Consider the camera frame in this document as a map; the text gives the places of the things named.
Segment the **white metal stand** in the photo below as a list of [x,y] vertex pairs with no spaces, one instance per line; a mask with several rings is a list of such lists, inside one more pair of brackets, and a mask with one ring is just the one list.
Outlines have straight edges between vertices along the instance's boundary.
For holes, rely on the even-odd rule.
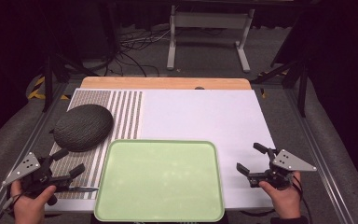
[[235,42],[242,71],[249,73],[250,64],[245,54],[244,45],[249,34],[255,10],[250,9],[245,14],[181,12],[177,6],[171,6],[170,16],[170,45],[167,58],[167,69],[173,70],[176,52],[177,28],[215,28],[215,29],[241,29],[242,36]]

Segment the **black tripod stand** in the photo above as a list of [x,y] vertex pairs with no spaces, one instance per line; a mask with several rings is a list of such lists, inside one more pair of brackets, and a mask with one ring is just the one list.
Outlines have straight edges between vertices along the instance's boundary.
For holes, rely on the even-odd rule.
[[49,52],[44,63],[44,77],[45,77],[45,105],[44,112],[47,112],[52,105],[55,97],[53,96],[53,76],[56,76],[59,82],[66,83],[69,79],[69,72],[66,65],[70,65],[80,74],[87,77],[97,77],[97,74],[85,68],[83,65],[70,60],[60,53]]
[[291,61],[284,65],[281,65],[271,71],[262,72],[256,79],[250,81],[251,84],[262,84],[265,81],[276,77],[283,72],[286,73],[281,85],[284,89],[292,89],[294,85],[299,82],[298,95],[296,100],[296,106],[299,114],[305,118],[305,102],[308,82],[308,68],[307,63],[304,60]]

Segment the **light green tray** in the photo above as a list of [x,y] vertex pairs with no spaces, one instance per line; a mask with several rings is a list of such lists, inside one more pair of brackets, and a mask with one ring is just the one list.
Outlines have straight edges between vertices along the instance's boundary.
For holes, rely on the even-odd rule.
[[116,140],[94,216],[102,222],[216,222],[225,213],[216,149],[208,141]]

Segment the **person's left hand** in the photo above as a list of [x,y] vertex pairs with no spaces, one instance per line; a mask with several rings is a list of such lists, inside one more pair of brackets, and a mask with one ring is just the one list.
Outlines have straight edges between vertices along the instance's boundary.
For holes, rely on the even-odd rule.
[[14,181],[10,190],[12,196],[17,196],[17,201],[14,203],[15,224],[43,224],[45,220],[45,204],[54,195],[56,187],[47,187],[35,199],[21,195],[20,180]]

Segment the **striped woven mat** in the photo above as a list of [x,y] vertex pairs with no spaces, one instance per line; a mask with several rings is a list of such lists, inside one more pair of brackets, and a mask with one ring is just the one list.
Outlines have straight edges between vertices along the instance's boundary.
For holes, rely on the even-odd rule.
[[117,139],[137,139],[140,136],[144,97],[141,91],[77,89],[67,111],[81,105],[103,106],[113,116],[113,128],[96,147],[86,152],[70,152],[54,162],[51,166],[53,174],[67,175],[83,163],[85,172],[73,181],[72,186],[98,188],[109,145]]

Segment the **yellow and black tape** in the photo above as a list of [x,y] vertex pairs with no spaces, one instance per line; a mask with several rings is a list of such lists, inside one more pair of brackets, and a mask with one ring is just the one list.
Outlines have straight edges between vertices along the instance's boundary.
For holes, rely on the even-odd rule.
[[28,94],[28,99],[46,99],[46,95],[40,91],[42,85],[45,83],[45,77],[41,76],[37,79],[31,92]]

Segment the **white board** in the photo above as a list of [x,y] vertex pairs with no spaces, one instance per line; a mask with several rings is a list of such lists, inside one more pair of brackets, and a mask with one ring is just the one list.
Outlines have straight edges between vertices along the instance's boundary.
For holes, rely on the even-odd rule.
[[226,209],[271,206],[262,189],[252,189],[236,170],[242,163],[253,172],[269,167],[255,142],[274,143],[252,90],[123,90],[141,91],[140,136],[137,139],[206,140],[217,150]]

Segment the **person's right hand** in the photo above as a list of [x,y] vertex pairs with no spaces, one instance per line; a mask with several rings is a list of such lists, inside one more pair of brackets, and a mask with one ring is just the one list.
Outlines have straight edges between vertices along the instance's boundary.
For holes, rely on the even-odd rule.
[[264,190],[272,200],[272,204],[279,218],[300,218],[300,194],[294,186],[284,190],[273,188],[270,183],[260,181],[259,187]]

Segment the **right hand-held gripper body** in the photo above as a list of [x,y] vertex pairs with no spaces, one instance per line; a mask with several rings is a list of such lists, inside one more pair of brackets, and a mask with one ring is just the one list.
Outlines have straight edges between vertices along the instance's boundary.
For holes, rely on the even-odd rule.
[[317,171],[314,165],[285,149],[259,148],[258,151],[268,155],[269,168],[264,173],[248,174],[251,188],[258,188],[260,181],[266,181],[275,189],[287,189],[292,185],[294,171]]

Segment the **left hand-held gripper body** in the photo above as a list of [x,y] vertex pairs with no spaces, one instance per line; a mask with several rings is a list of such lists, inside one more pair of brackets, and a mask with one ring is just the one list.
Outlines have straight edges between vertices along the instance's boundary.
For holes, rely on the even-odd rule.
[[55,186],[58,192],[68,191],[72,177],[70,175],[54,177],[50,169],[53,162],[51,155],[36,157],[33,152],[29,152],[9,173],[2,186],[9,187],[15,180],[20,180],[22,189],[32,196],[40,195],[49,186]]

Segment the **aluminium rail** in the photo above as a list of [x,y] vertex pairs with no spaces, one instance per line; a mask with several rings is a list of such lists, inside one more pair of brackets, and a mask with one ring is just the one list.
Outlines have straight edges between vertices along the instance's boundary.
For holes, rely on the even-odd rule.
[[340,190],[337,187],[337,182],[332,176],[332,173],[328,167],[328,164],[326,163],[326,160],[324,159],[323,153],[316,141],[316,138],[313,135],[313,132],[306,118],[300,114],[297,108],[297,100],[295,94],[292,90],[285,90],[284,92],[292,110],[295,113],[297,122],[299,123],[302,132],[307,139],[308,145],[310,147],[310,155],[316,163],[318,174],[322,179],[324,188],[329,196],[332,205],[334,206],[339,221],[341,222],[341,224],[354,224],[348,206],[344,202]]
[[[52,93],[52,100],[49,102],[49,106],[45,112],[41,112],[36,125],[33,127],[30,136],[28,137],[25,145],[21,148],[21,151],[18,154],[18,157],[14,161],[12,167],[8,170],[10,173],[20,164],[21,160],[32,150],[34,150],[43,128],[48,122],[50,114],[54,111],[57,103],[60,101],[62,94],[64,93],[67,87],[67,83],[59,83],[57,88]],[[4,214],[2,211],[2,206],[7,201],[7,186],[0,187],[0,218]]]

